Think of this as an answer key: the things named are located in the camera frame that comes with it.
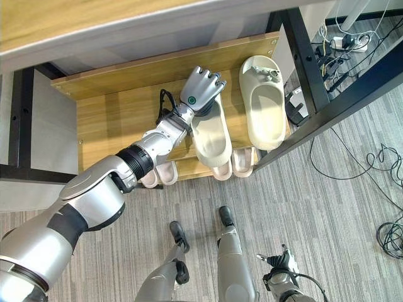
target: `gray carpet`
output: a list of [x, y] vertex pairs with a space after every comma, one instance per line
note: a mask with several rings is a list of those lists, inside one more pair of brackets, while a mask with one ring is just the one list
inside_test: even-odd
[[[334, 127], [362, 163], [381, 143], [403, 153], [402, 97], [400, 86]], [[176, 298], [217, 301], [217, 208], [223, 204], [233, 209], [261, 301], [274, 301], [261, 281], [270, 268], [254, 255], [280, 253], [281, 243], [294, 249], [300, 271], [319, 280], [331, 301], [403, 301], [403, 262], [385, 255], [375, 240], [377, 227], [399, 212], [368, 176], [333, 181], [318, 174], [308, 161], [309, 147], [302, 145], [247, 179], [206, 177], [164, 190], [133, 191], [116, 223], [82, 236], [50, 301], [133, 301], [173, 244], [171, 220], [182, 223], [191, 244], [190, 282]], [[314, 159], [335, 176], [360, 172], [330, 131], [317, 137]], [[403, 204], [403, 192], [387, 173], [373, 176]], [[0, 214], [0, 234], [35, 214]], [[301, 280], [300, 285], [322, 301], [311, 282]]]

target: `wooden shelf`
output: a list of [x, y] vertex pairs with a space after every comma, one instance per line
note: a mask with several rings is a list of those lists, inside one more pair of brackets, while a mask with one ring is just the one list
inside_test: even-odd
[[198, 0], [3, 0], [1, 51]]
[[[79, 169], [117, 153], [155, 128], [159, 91], [165, 88], [178, 100], [196, 65], [219, 71], [227, 81], [222, 104], [232, 147], [251, 147], [239, 68], [252, 55], [267, 55], [277, 38], [278, 33], [253, 36], [54, 80], [53, 86], [77, 101]], [[211, 175], [210, 169], [197, 160], [191, 137], [186, 137], [169, 159], [177, 161], [179, 179]]]

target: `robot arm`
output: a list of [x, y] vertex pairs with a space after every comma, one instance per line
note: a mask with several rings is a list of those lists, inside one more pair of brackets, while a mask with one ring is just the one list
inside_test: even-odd
[[294, 255], [285, 244], [283, 244], [283, 250], [282, 255], [272, 257], [261, 254], [256, 255], [257, 258], [267, 262], [273, 267], [269, 274], [263, 276], [263, 282], [266, 289], [273, 294], [276, 302], [315, 302], [313, 298], [304, 295], [299, 288], [299, 276], [314, 281], [322, 291], [324, 301], [329, 302], [325, 291], [314, 278], [299, 273]]
[[131, 146], [109, 155], [73, 178], [42, 214], [10, 231], [0, 242], [0, 301], [46, 301], [83, 232], [100, 230], [125, 209], [123, 193], [166, 161], [186, 136], [194, 116], [206, 115], [224, 89], [218, 74], [196, 67], [175, 116], [162, 119]]

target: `shoe rack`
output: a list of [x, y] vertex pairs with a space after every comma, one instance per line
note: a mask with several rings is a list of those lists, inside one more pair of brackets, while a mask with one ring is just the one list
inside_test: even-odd
[[[53, 80], [52, 86], [77, 103], [79, 170], [117, 153], [155, 128], [159, 91], [167, 89], [178, 101], [196, 65], [220, 72], [227, 81], [222, 104], [232, 147], [251, 147], [239, 89], [239, 68], [252, 55], [271, 57], [277, 40], [278, 32], [249, 36]], [[173, 150], [169, 159], [176, 161], [179, 180], [212, 175], [198, 161], [189, 136]]]

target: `beige slipper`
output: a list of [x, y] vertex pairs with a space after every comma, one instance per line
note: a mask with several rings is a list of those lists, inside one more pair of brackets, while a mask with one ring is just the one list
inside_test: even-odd
[[143, 186], [147, 188], [153, 188], [158, 185], [158, 175], [155, 169], [148, 172], [143, 178], [140, 179]]
[[214, 178], [219, 181], [226, 181], [232, 175], [231, 160], [226, 162], [224, 165], [221, 165], [220, 167], [211, 168], [211, 170], [213, 172]]
[[211, 168], [220, 167], [230, 160], [232, 144], [220, 94], [215, 98], [209, 114], [195, 116], [191, 127], [196, 155], [203, 165]]
[[264, 55], [248, 58], [239, 71], [239, 84], [252, 144], [261, 150], [277, 148], [284, 141], [287, 118], [277, 64]]
[[178, 181], [178, 170], [173, 161], [165, 162], [156, 167], [159, 179], [162, 184], [170, 186]]
[[232, 151], [232, 171], [237, 177], [248, 177], [254, 165], [254, 147]]

